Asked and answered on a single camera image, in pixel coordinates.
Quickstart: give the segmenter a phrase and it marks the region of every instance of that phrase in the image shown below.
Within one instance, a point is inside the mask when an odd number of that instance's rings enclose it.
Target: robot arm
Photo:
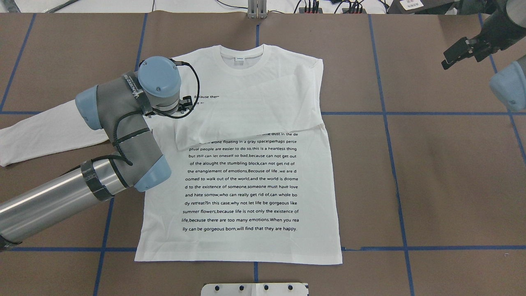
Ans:
[[[482,61],[498,50],[506,50],[526,36],[526,1],[495,0],[497,10],[486,19],[473,39],[461,38],[444,52],[444,70],[474,56]],[[526,108],[526,55],[495,74],[490,80],[494,95],[510,110]]]
[[[495,3],[497,10],[486,19],[477,36],[472,39],[463,37],[444,52],[444,70],[467,57],[474,56],[480,62],[526,36],[526,2],[495,0]]]
[[[143,116],[187,116],[196,104],[179,99],[177,66],[154,56],[138,72],[128,72],[77,95],[77,108],[93,130],[104,129],[117,150],[0,204],[0,251],[115,194],[134,186],[144,192],[170,177],[171,170]],[[175,112],[187,111],[182,116]]]

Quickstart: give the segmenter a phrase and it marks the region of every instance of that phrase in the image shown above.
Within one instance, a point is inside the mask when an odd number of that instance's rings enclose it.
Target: silver metal cylinder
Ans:
[[[93,166],[111,194],[125,189],[110,161]],[[99,202],[76,169],[0,204],[0,235],[18,243]]]

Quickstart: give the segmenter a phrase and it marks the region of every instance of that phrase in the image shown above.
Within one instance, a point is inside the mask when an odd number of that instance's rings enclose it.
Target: black tape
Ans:
[[[3,236],[0,235],[0,252],[2,251],[7,251],[9,249],[11,249],[12,247],[18,245],[18,244],[21,244],[22,242],[20,243],[15,243],[15,242],[12,242],[12,241],[9,241],[7,239],[5,239]]]
[[[82,176],[84,177],[86,185],[88,185],[89,189],[98,200],[107,201],[114,196],[108,191],[108,188],[100,182],[91,160],[83,162],[80,165],[80,170],[82,171]]]
[[[137,103],[139,103],[140,109],[143,110],[143,114],[145,116],[153,115],[154,111],[151,107],[150,100],[146,96],[144,89],[141,87],[137,76],[130,71],[123,75],[123,79],[126,82],[126,85],[128,85],[131,94]]]

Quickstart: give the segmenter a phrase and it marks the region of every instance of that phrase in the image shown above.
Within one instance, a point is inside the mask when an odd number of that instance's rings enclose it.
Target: blue tape line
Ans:
[[[386,112],[387,115],[507,115],[506,112]]]
[[[11,88],[11,83],[13,82],[13,78],[15,77],[16,69],[18,68],[18,64],[20,63],[20,59],[22,58],[22,53],[24,52],[24,48],[26,47],[27,39],[29,38],[31,28],[33,28],[33,24],[35,23],[35,18],[36,18],[36,13],[34,13],[33,17],[31,18],[31,22],[29,23],[29,27],[27,28],[26,36],[24,37],[24,41],[22,42],[22,46],[20,47],[20,51],[18,52],[18,57],[16,57],[15,66],[13,67],[13,71],[11,71],[9,82],[7,82],[7,87],[5,88],[4,97],[2,98],[2,101],[0,102],[0,112],[4,108],[5,101],[7,100],[7,94],[9,93],[9,89]]]
[[[1,111],[0,114],[7,115],[35,115],[40,113],[40,111]]]
[[[396,175],[396,168],[395,168],[395,158],[393,156],[392,151],[392,145],[391,145],[391,135],[389,134],[389,123],[387,121],[387,110],[386,110],[386,104],[383,98],[383,89],[382,89],[382,80],[380,77],[380,66],[378,63],[378,55],[376,52],[376,43],[375,43],[375,33],[372,27],[372,18],[371,15],[367,15],[369,17],[369,30],[371,32],[371,42],[372,42],[372,53],[375,58],[375,68],[376,68],[376,77],[378,80],[378,91],[380,92],[380,103],[382,105],[382,113],[383,113],[383,125],[386,130],[386,137],[387,137],[387,147],[389,149],[389,159],[391,161],[391,171],[394,178],[394,185],[396,187],[396,198],[398,201],[398,218],[400,221],[400,232],[402,233],[402,243],[404,247],[404,256],[406,258],[406,269],[407,269],[407,278],[409,282],[409,291],[411,293],[411,296],[414,296],[414,285],[413,285],[413,275],[411,272],[411,262],[409,260],[409,251],[407,250],[407,238],[406,238],[406,228],[404,226],[403,222],[403,212],[402,212],[402,203],[400,200],[400,192],[398,190],[398,178]]]
[[[484,21],[482,20],[482,14],[480,14],[480,12],[479,12],[479,23],[481,27],[484,25]]]
[[[458,251],[458,250],[526,250],[526,245],[431,245],[431,246],[364,246],[347,249],[344,252],[382,252],[382,251]]]
[[[254,283],[259,283],[259,268],[258,268],[258,262],[254,262]]]
[[[106,248],[106,252],[137,252],[137,248]]]
[[[524,165],[526,165],[526,153],[524,151],[524,146],[522,145],[521,136],[519,135],[519,131],[517,130],[517,126],[515,125],[515,120],[513,119],[513,115],[511,114],[511,111],[509,112],[510,112],[509,116],[510,116],[511,126],[513,126],[513,132],[515,134],[515,138],[517,139],[517,143],[519,144],[519,150],[521,151],[522,161],[524,162]]]
[[[342,247],[344,252],[371,252],[371,251],[405,251],[402,246],[363,246],[359,249],[347,249]]]
[[[26,247],[15,247],[11,251],[14,251],[14,252],[100,252],[101,248],[26,246]]]
[[[409,251],[526,250],[526,245],[435,245],[409,246]]]
[[[256,47],[259,46],[259,24],[256,25]]]
[[[97,268],[97,277],[95,279],[95,286],[93,288],[93,296],[97,296],[98,287],[100,284],[100,276],[102,275],[102,267],[104,265],[104,255],[106,253],[106,243],[108,242],[109,225],[112,221],[114,199],[109,201],[108,216],[106,216],[106,227],[104,228],[104,237],[102,240],[102,248],[100,250],[99,265]]]
[[[135,60],[135,71],[139,70],[140,53],[143,50],[144,31],[146,30],[146,21],[148,20],[148,14],[144,14],[143,19],[143,30],[140,33],[139,50],[137,51],[137,59]]]
[[[495,65],[495,60],[493,59],[493,55],[490,54],[490,62],[491,62],[491,66],[493,67],[493,71],[495,73],[497,73],[497,66]]]
[[[321,115],[383,115],[383,112],[351,111],[351,112],[321,112]]]

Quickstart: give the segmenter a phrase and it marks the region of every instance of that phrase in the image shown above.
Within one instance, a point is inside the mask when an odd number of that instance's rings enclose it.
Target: electrical cable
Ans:
[[[57,12],[57,11],[61,10],[62,8],[66,7],[66,6],[69,6],[69,5],[71,5],[71,4],[75,3],[75,2],[78,2],[78,1],[80,1],[80,0],[69,0],[66,3],[60,4],[60,5],[56,6],[56,7],[51,8],[50,10],[46,11],[46,13]]]
[[[387,10],[389,9],[389,4],[387,4],[387,0],[378,0],[380,1],[381,4],[383,4],[383,7],[386,9],[386,14],[387,14]]]
[[[123,116],[119,117],[119,119],[117,119],[117,121],[115,122],[115,126],[113,127],[113,145],[115,146],[115,149],[117,149],[117,152],[123,157],[123,160],[126,162],[126,164],[128,165],[133,165],[133,162],[131,162],[127,157],[126,155],[124,154],[124,151],[123,149],[120,147],[120,143],[119,143],[119,139],[117,138],[117,129],[119,128],[119,123],[125,119],[126,117],[129,117],[129,116],[132,116],[132,115],[136,115],[136,114],[142,114],[143,111],[140,110],[140,111],[133,111],[133,112],[129,112],[129,113],[126,113],[124,114]]]
[[[301,3],[301,0],[298,1],[298,4],[296,4],[296,8],[294,8],[294,12],[293,13],[296,13],[296,11],[298,10],[298,7],[299,7],[299,4]]]
[[[340,6],[343,4],[343,3],[350,3],[349,0],[343,0],[342,2],[340,2],[340,4],[338,4],[338,6],[336,7],[336,10],[334,11],[334,13],[336,13],[338,11],[338,9],[340,8]]]
[[[103,160],[103,159],[117,159],[117,160],[122,160],[124,161],[124,158],[120,155],[113,155],[113,154],[110,154],[110,155],[103,155],[103,156],[99,156],[99,157],[96,157],[94,159],[91,159],[92,162],[96,162],[96,161],[99,161],[99,160]],[[72,168],[71,170],[65,172],[64,174],[62,174],[61,176],[67,174],[67,173],[70,173],[76,169],[80,169],[80,165]]]
[[[351,4],[349,3],[349,10],[347,10],[346,13],[356,13],[356,14],[362,13],[363,6],[361,5],[361,3],[363,1],[364,0],[362,0],[360,2],[358,2],[358,0],[354,1],[353,4],[352,4],[352,8],[351,8]]]
[[[190,69],[192,70],[192,72],[194,73],[195,77],[196,77],[196,81],[197,81],[197,96],[196,96],[196,101],[194,102],[194,104],[192,105],[192,107],[190,107],[190,109],[188,110],[188,112],[186,112],[185,114],[181,115],[181,116],[171,116],[170,114],[164,112],[164,111],[161,111],[159,109],[155,109],[155,108],[152,108],[153,111],[159,113],[159,114],[162,114],[166,117],[169,117],[169,118],[174,118],[174,119],[180,119],[180,118],[185,118],[187,117],[195,108],[195,106],[197,105],[197,101],[199,100],[199,91],[200,91],[200,84],[199,84],[199,76],[197,76],[197,73],[194,69],[194,67],[192,67],[192,65],[190,65],[189,63],[187,62],[180,62],[180,61],[174,61],[172,59],[170,59],[172,62],[174,62],[174,64],[176,65],[181,65],[181,66],[188,66],[190,67]]]
[[[344,13],[351,13],[351,11],[355,11],[355,6],[356,6],[356,2],[349,1],[349,8]]]
[[[232,6],[232,5],[228,5],[228,4],[223,3],[223,2],[221,2],[221,1],[219,1],[219,0],[216,0],[216,2],[219,2],[219,3],[221,3],[221,4],[225,5],[225,6],[232,7],[232,8],[248,9],[248,7],[241,7],[241,6]]]

